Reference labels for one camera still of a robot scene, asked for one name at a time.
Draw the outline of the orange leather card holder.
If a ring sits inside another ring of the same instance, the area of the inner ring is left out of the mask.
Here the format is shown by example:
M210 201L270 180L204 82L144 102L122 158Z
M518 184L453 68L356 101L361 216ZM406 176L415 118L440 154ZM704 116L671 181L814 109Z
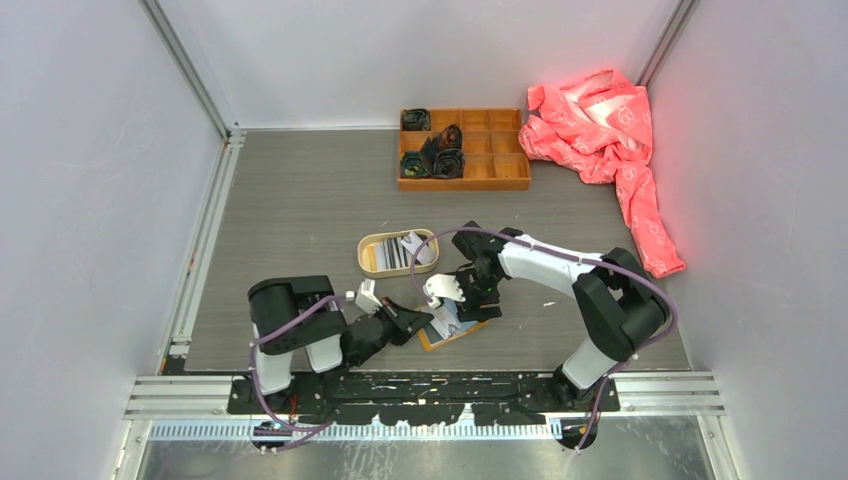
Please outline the orange leather card holder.
M433 316L433 319L417 332L417 337L425 351L433 351L486 326L485 322L461 322L458 316L459 307L450 299L445 300L438 309L423 306L420 311Z

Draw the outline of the beige oval card tray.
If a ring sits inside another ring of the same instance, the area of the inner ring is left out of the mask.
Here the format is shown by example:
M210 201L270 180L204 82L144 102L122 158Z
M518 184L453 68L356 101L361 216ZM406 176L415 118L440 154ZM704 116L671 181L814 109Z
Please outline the beige oval card tray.
M427 229L367 235L357 246L359 268L371 279L432 271L440 257L438 241L427 241L432 235Z

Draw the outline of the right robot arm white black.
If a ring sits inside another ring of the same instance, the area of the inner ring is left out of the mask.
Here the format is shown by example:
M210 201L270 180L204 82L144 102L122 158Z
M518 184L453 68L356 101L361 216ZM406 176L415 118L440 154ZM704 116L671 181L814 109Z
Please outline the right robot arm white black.
M551 385L567 410L590 402L604 376L649 343L672 316L664 292L625 249L585 254L538 242L516 229L485 231L473 221L451 242L466 260L454 273L462 293L461 322L501 317L498 286L504 280L531 281L575 300L587 337L555 370Z

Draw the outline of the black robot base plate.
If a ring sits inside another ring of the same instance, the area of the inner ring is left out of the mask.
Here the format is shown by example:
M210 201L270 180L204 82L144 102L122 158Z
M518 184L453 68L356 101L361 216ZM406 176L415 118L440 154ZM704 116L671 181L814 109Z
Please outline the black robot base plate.
M286 420L353 426L374 420L388 426L452 425L464 410L477 426L533 425L547 414L620 409L614 382L602 394L591 389L569 397L558 378L535 371L298 372L288 388L264 398L250 379L232 382L227 413L260 414L264 405Z

